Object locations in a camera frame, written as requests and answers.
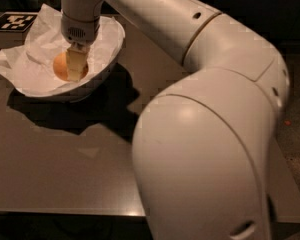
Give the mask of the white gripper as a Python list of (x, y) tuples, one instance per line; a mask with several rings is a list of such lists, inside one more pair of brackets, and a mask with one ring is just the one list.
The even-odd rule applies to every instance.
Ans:
[(99, 15), (87, 12), (63, 12), (61, 33), (72, 44), (66, 51), (67, 79), (78, 82), (88, 72), (88, 53), (96, 40), (99, 29)]

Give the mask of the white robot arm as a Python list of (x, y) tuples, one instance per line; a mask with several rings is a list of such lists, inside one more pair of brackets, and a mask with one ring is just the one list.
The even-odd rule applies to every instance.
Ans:
[(289, 94), (267, 40), (198, 0), (61, 0), (89, 46), (108, 4), (186, 70), (136, 124), (132, 158), (153, 240), (271, 240), (270, 147)]

